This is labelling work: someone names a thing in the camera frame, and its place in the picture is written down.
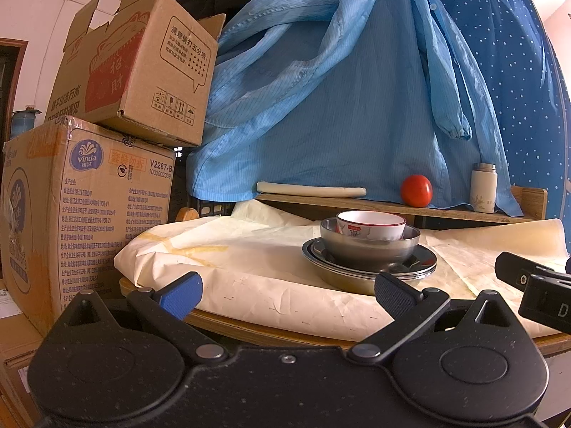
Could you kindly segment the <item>upper cardboard box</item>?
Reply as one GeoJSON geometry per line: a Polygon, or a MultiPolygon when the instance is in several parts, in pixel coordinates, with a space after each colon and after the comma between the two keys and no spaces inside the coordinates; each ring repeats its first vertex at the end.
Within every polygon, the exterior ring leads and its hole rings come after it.
{"type": "Polygon", "coordinates": [[[200,145],[226,18],[196,20],[175,0],[121,0],[93,29],[99,2],[72,20],[45,120],[74,116],[151,143],[200,145]]]}

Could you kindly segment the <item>white rolling pin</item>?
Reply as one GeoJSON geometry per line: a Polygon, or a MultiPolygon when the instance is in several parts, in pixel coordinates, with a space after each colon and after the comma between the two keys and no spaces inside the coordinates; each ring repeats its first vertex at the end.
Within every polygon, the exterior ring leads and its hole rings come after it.
{"type": "Polygon", "coordinates": [[[367,195],[366,188],[311,187],[310,185],[276,184],[265,181],[257,182],[256,188],[258,193],[292,196],[359,198],[367,195]]]}

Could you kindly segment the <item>red tomato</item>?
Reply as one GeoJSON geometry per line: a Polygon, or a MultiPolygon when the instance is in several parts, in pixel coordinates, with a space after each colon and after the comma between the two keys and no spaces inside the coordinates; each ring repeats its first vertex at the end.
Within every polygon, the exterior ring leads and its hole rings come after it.
{"type": "Polygon", "coordinates": [[[411,175],[401,184],[401,200],[414,208],[425,208],[433,199],[433,186],[423,175],[411,175]]]}

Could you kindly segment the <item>black plastic crate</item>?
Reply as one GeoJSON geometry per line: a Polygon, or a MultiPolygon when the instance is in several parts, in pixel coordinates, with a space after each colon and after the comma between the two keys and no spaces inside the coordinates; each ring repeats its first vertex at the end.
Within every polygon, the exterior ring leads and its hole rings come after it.
{"type": "Polygon", "coordinates": [[[200,218],[232,214],[235,202],[224,197],[220,189],[208,189],[200,181],[197,160],[194,158],[196,152],[192,148],[178,146],[174,148],[174,154],[167,221],[176,222],[176,215],[183,207],[196,209],[200,218]]]}

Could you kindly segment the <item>steel plate back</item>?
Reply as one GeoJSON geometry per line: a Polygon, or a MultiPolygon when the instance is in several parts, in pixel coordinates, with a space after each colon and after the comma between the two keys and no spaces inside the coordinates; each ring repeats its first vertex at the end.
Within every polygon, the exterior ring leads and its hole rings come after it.
{"type": "Polygon", "coordinates": [[[327,251],[322,238],[306,241],[302,246],[302,253],[317,266],[329,271],[342,271],[347,274],[373,275],[383,270],[395,275],[430,275],[438,262],[435,252],[420,244],[413,249],[412,254],[405,261],[392,262],[382,267],[348,267],[342,265],[327,251]]]}

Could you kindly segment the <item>lower Vinda cardboard box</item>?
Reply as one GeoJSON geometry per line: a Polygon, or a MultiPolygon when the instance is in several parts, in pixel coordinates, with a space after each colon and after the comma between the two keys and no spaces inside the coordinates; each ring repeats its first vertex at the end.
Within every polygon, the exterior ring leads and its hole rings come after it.
{"type": "Polygon", "coordinates": [[[173,151],[74,117],[3,147],[2,274],[47,334],[72,298],[119,297],[115,255],[168,217],[173,151]]]}

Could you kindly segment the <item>light blue hanging coat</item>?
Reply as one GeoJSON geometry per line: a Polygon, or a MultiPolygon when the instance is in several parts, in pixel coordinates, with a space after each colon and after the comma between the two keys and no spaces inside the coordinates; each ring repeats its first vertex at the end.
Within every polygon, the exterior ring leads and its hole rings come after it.
{"type": "Polygon", "coordinates": [[[448,209],[484,162],[495,206],[522,212],[484,76],[440,0],[250,1],[220,37],[194,151],[200,181],[234,202],[259,181],[396,202],[423,175],[448,209]]]}

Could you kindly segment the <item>deep steel bowl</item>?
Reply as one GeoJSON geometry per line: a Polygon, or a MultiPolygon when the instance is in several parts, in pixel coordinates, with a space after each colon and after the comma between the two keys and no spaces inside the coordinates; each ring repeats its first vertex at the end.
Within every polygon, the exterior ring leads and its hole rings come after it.
{"type": "Polygon", "coordinates": [[[337,264],[361,271],[379,271],[389,264],[408,260],[418,246],[420,230],[405,226],[404,237],[392,241],[374,241],[343,235],[337,230],[337,218],[320,223],[320,236],[327,255],[337,264]]]}

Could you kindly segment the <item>wooden shelf board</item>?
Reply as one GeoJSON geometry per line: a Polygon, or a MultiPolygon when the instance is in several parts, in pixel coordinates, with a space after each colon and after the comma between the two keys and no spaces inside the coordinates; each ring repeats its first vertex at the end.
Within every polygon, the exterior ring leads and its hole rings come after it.
{"type": "Polygon", "coordinates": [[[475,222],[484,224],[513,224],[543,220],[546,218],[548,191],[544,188],[525,188],[513,185],[511,191],[520,205],[523,216],[510,218],[502,213],[484,214],[466,208],[440,210],[431,208],[414,208],[400,204],[369,201],[355,198],[332,198],[316,196],[298,196],[261,193],[257,200],[282,211],[296,214],[307,219],[328,218],[338,212],[348,210],[380,211],[403,216],[408,223],[417,219],[439,218],[475,222]]]}

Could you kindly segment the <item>white thermos bottle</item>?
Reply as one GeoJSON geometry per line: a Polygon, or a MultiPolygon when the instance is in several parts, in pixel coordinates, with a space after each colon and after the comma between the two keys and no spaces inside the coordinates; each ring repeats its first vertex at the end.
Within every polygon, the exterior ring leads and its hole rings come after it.
{"type": "Polygon", "coordinates": [[[495,211],[497,174],[495,165],[480,162],[471,172],[469,204],[473,210],[483,214],[495,211]]]}

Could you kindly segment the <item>steel plate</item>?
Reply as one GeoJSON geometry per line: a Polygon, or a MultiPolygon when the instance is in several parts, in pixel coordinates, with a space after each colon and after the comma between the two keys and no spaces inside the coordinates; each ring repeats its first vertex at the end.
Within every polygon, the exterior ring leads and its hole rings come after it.
{"type": "Polygon", "coordinates": [[[302,246],[302,253],[317,266],[329,271],[342,271],[347,274],[373,275],[383,270],[395,275],[430,275],[438,262],[435,252],[420,244],[413,249],[412,254],[405,261],[392,262],[382,267],[348,267],[342,265],[327,251],[322,238],[306,241],[302,246]]]}
{"type": "Polygon", "coordinates": [[[348,267],[336,260],[325,248],[322,238],[306,241],[301,251],[321,277],[345,277],[351,279],[373,280],[381,271],[388,271],[401,280],[420,280],[430,276],[436,268],[435,253],[418,244],[412,254],[401,262],[389,262],[380,267],[348,267]]]}
{"type": "MultiPolygon", "coordinates": [[[[355,294],[361,294],[361,295],[369,295],[372,296],[373,294],[375,294],[375,278],[373,280],[361,280],[361,279],[351,279],[351,278],[339,278],[339,277],[332,277],[332,276],[327,276],[327,277],[321,277],[327,284],[348,292],[348,293],[355,293],[355,294]]],[[[401,281],[405,281],[405,283],[411,285],[411,286],[415,286],[420,280],[401,280],[401,281]]]]}

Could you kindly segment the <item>blue water jug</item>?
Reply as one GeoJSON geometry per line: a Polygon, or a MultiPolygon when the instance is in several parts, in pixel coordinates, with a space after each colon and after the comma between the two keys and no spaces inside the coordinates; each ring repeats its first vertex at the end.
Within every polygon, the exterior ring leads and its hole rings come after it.
{"type": "Polygon", "coordinates": [[[14,139],[23,132],[28,132],[34,128],[36,117],[40,113],[41,110],[36,109],[33,105],[28,105],[23,110],[15,111],[12,114],[10,139],[14,139]]]}

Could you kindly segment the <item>white red-rimmed bowl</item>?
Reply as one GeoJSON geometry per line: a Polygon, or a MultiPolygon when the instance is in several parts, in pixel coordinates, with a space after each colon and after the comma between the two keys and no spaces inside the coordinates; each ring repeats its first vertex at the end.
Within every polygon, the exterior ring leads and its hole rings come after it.
{"type": "Polygon", "coordinates": [[[337,231],[345,236],[370,241],[400,239],[405,231],[405,218],[376,211],[345,211],[338,213],[337,231]]]}

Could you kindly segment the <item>dark blue dotted tent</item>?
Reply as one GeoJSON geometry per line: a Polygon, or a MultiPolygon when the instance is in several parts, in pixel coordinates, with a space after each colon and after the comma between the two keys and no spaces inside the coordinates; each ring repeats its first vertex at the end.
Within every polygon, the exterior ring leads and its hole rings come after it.
{"type": "Polygon", "coordinates": [[[548,192],[570,227],[570,99],[532,0],[440,0],[486,79],[512,184],[548,192]]]}

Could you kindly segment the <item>cream paper table cover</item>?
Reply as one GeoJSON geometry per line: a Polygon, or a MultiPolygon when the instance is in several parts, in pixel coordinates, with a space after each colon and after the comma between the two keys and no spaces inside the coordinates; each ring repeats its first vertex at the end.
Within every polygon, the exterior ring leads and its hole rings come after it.
{"type": "MultiPolygon", "coordinates": [[[[160,290],[189,271],[203,281],[200,310],[277,330],[360,341],[390,323],[371,296],[332,289],[302,254],[319,225],[257,200],[230,216],[156,226],[126,245],[114,266],[137,287],[160,290]]],[[[420,243],[436,255],[436,269],[414,287],[439,288],[453,299],[498,291],[512,309],[522,292],[495,277],[503,251],[564,271],[568,259],[557,218],[484,228],[425,230],[420,243]]]]}

